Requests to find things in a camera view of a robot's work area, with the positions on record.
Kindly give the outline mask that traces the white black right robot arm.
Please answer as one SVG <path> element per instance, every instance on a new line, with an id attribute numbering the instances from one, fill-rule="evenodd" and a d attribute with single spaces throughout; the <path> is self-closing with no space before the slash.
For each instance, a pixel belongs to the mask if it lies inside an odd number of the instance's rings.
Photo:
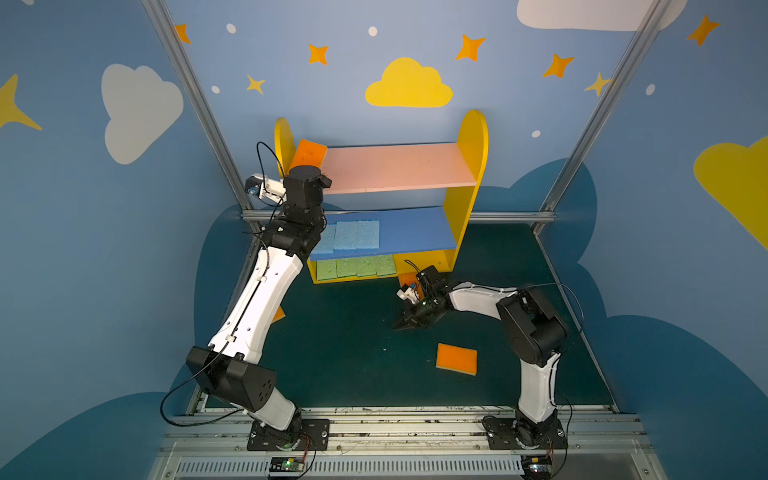
<path id="1" fill-rule="evenodd" d="M 397 296 L 402 311 L 395 330 L 428 328 L 449 311 L 500 321 L 521 362 L 515 417 L 520 441 L 534 445 L 558 425 L 556 375 L 569 331 L 540 285 L 499 288 L 448 281 L 429 266 L 417 272 L 414 284 L 401 285 Z"/>

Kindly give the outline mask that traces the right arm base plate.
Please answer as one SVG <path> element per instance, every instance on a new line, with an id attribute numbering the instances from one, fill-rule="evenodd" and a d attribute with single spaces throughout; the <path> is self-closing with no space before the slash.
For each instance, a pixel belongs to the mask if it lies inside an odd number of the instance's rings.
<path id="1" fill-rule="evenodd" d="M 482 418 L 481 425 L 491 450 L 557 450 L 568 447 L 565 427 L 556 412 L 538 423 L 523 415 L 487 415 Z"/>

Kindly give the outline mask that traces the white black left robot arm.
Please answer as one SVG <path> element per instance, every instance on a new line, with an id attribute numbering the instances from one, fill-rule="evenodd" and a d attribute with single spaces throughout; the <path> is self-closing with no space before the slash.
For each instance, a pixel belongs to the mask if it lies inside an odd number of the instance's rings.
<path id="1" fill-rule="evenodd" d="M 279 392 L 276 373 L 259 365 L 267 333 L 290 285 L 327 226 L 322 207 L 332 181 L 316 166 L 292 168 L 283 179 L 285 202 L 259 237 L 254 269 L 235 307 L 205 348 L 187 356 L 192 379 L 206 394 L 297 441 L 299 408 Z"/>

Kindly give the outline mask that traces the blue sponge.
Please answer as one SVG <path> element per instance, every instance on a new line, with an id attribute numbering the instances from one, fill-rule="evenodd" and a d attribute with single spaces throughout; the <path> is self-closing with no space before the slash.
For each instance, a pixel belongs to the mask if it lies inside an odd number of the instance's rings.
<path id="1" fill-rule="evenodd" d="M 355 248 L 360 250 L 375 250 L 380 245 L 380 222 L 377 220 L 362 220 L 357 222 Z"/>
<path id="2" fill-rule="evenodd" d="M 333 248 L 335 250 L 357 249 L 359 223 L 357 221 L 339 221 L 335 224 Z"/>
<path id="3" fill-rule="evenodd" d="M 320 241 L 312 250 L 313 255 L 330 255 L 334 253 L 336 225 L 330 224 L 321 234 Z"/>

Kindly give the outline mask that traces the green sponge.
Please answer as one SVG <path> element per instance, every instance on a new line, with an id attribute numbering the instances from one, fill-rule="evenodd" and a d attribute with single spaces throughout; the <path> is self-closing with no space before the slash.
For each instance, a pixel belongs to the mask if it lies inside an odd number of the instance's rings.
<path id="1" fill-rule="evenodd" d="M 336 272 L 338 278 L 356 277 L 358 271 L 357 258 L 345 258 L 336 260 Z"/>
<path id="2" fill-rule="evenodd" d="M 320 260 L 316 262 L 316 278 L 318 281 L 330 281 L 338 277 L 337 261 Z"/>
<path id="3" fill-rule="evenodd" d="M 397 268 L 393 255 L 381 255 L 375 258 L 376 273 L 379 277 L 388 277 L 397 274 Z"/>
<path id="4" fill-rule="evenodd" d="M 378 260 L 376 256 L 359 257 L 356 261 L 356 276 L 361 278 L 378 275 Z"/>

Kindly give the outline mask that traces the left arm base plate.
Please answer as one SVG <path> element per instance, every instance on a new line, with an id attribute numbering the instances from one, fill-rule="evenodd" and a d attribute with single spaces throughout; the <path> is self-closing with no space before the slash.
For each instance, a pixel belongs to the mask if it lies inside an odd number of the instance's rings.
<path id="1" fill-rule="evenodd" d="M 286 430 L 277 430 L 265 422 L 252 423 L 246 449 L 248 451 L 294 451 L 309 447 L 325 451 L 330 437 L 328 419 L 294 419 Z"/>

